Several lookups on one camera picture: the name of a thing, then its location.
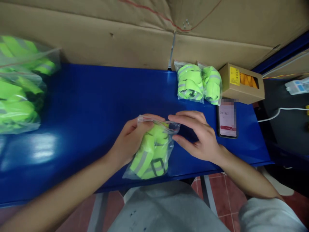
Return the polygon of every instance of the phone screen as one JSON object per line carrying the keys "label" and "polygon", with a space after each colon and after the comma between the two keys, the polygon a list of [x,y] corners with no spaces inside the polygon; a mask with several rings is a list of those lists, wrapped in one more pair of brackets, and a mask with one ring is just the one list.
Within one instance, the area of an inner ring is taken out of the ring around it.
{"label": "phone screen", "polygon": [[219,133],[223,137],[237,137],[236,109],[234,102],[221,101],[218,106]]}

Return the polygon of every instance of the smartphone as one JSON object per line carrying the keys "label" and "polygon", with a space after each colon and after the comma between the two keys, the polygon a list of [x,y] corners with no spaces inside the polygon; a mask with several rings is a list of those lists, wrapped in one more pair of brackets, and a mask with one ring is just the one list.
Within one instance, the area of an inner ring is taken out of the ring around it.
{"label": "smartphone", "polygon": [[224,138],[237,139],[236,104],[233,99],[221,99],[217,106],[218,135]]}

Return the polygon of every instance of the clear plastic bag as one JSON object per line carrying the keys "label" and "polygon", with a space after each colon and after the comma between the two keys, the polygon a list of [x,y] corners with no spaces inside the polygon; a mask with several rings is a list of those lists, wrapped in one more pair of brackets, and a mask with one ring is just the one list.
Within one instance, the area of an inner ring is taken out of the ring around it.
{"label": "clear plastic bag", "polygon": [[0,134],[40,126],[44,80],[60,69],[59,49],[13,36],[0,36]]}
{"label": "clear plastic bag", "polygon": [[178,77],[178,99],[204,103],[200,68],[195,64],[174,61]]}
{"label": "clear plastic bag", "polygon": [[137,124],[144,121],[154,122],[154,127],[144,135],[140,148],[122,178],[150,179],[167,172],[168,159],[174,147],[172,136],[178,133],[180,124],[161,122],[144,115],[138,117]]}
{"label": "clear plastic bag", "polygon": [[220,73],[212,66],[205,66],[198,63],[201,70],[204,98],[213,105],[219,104],[219,99],[222,98],[222,79]]}

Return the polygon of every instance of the red string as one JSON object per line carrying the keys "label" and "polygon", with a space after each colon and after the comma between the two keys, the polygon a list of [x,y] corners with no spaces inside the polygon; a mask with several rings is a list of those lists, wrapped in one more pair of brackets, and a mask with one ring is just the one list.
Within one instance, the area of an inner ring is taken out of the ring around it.
{"label": "red string", "polygon": [[188,31],[191,31],[193,29],[195,29],[198,25],[200,25],[209,15],[211,15],[211,13],[219,6],[219,4],[221,3],[222,0],[220,0],[217,5],[215,5],[215,7],[201,20],[199,21],[198,24],[196,24],[194,27],[192,27],[191,29],[189,30],[184,30],[182,28],[180,28],[179,26],[176,26],[172,20],[170,20],[169,18],[167,18],[165,15],[157,12],[157,11],[154,11],[153,9],[147,7],[147,6],[144,6],[144,5],[139,5],[139,4],[136,4],[134,2],[131,2],[130,0],[119,0],[120,2],[124,2],[124,3],[128,3],[128,4],[131,4],[133,5],[134,7],[137,7],[137,8],[143,8],[143,9],[146,9],[146,10],[149,10],[150,12],[162,17],[163,19],[165,19],[166,21],[169,21],[174,27],[176,27],[178,30],[182,31],[182,32],[188,32]]}

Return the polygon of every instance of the hand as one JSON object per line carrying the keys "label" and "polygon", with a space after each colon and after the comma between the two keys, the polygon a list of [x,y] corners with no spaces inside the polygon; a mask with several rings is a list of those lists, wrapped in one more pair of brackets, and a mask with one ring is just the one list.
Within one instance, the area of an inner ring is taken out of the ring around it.
{"label": "hand", "polygon": [[169,115],[170,121],[181,123],[193,129],[199,141],[191,143],[181,135],[174,135],[173,139],[192,156],[218,164],[223,146],[219,145],[216,134],[203,113],[198,111],[181,111],[176,115]]}
{"label": "hand", "polygon": [[[145,116],[150,116],[159,121],[165,121],[164,118],[153,115],[144,114]],[[133,155],[137,152],[139,146],[141,145],[144,134],[154,127],[154,123],[151,121],[142,122],[137,126],[137,118],[128,121],[122,131],[120,132],[118,138],[116,139],[113,147],[110,149],[108,154],[106,154],[113,164],[117,168],[122,168],[128,164]]]}

